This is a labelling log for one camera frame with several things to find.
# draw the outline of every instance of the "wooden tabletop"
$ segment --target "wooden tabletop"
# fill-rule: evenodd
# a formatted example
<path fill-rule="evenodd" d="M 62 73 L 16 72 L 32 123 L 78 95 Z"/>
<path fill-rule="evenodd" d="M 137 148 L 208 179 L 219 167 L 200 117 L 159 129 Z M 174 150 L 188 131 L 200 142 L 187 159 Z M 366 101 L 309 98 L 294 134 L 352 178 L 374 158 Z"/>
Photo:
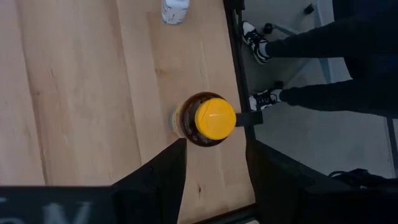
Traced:
<path fill-rule="evenodd" d="M 110 185 L 177 137 L 174 106 L 201 91 L 240 112 L 222 0 L 0 0 L 0 184 Z M 188 144 L 180 222 L 253 203 L 243 128 Z"/>

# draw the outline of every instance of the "person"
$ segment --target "person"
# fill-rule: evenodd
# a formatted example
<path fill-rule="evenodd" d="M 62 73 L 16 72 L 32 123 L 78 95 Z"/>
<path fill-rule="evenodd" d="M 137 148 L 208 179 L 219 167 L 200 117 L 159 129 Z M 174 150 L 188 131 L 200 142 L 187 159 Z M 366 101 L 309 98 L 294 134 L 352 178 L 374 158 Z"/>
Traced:
<path fill-rule="evenodd" d="M 398 4 L 347 17 L 283 40 L 268 41 L 249 22 L 243 42 L 264 65 L 272 57 L 344 57 L 352 80 L 271 89 L 249 97 L 253 111 L 276 103 L 319 111 L 354 111 L 398 118 Z"/>

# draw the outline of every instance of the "black and white sneaker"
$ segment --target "black and white sneaker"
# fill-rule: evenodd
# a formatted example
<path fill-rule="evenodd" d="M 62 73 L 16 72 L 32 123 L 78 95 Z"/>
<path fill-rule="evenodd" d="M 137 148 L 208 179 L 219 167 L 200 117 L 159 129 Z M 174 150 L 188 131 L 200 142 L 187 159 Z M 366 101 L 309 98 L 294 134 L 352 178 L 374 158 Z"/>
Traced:
<path fill-rule="evenodd" d="M 246 21 L 242 23 L 242 31 L 243 42 L 245 42 L 251 48 L 254 58 L 257 60 L 257 62 L 261 65 L 267 63 L 270 57 L 261 54 L 259 46 L 260 44 L 267 43 L 268 40 L 263 38 L 263 36 L 258 33 L 256 28 Z"/>
<path fill-rule="evenodd" d="M 279 95 L 283 90 L 282 82 L 275 83 L 275 87 L 260 93 L 256 93 L 249 97 L 250 109 L 252 111 L 260 111 L 265 108 L 281 102 Z"/>

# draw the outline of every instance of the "black pants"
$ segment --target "black pants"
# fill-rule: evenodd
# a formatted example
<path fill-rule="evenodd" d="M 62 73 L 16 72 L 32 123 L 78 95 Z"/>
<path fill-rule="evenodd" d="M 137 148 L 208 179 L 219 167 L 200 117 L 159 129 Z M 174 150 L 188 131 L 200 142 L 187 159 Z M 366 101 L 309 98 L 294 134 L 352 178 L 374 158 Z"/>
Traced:
<path fill-rule="evenodd" d="M 354 78 L 283 90 L 280 99 L 292 106 L 320 111 L 354 111 L 398 118 L 398 74 L 395 71 L 374 74 L 366 68 L 368 59 L 375 55 L 398 54 L 398 28 L 394 25 L 397 20 L 398 8 L 370 20 L 342 19 L 269 42 L 266 52 L 271 57 L 344 57 Z"/>

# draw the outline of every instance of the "bottle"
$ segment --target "bottle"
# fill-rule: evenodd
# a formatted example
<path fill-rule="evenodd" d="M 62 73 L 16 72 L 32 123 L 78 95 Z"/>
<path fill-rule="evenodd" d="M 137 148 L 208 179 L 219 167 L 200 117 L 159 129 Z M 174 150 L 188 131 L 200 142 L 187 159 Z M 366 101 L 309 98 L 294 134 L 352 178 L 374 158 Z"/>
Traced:
<path fill-rule="evenodd" d="M 187 14 L 190 0 L 162 0 L 162 17 L 167 24 L 180 24 Z"/>
<path fill-rule="evenodd" d="M 170 117 L 170 125 L 180 138 L 211 147 L 224 141 L 233 131 L 236 113 L 220 95 L 198 93 L 178 105 Z"/>

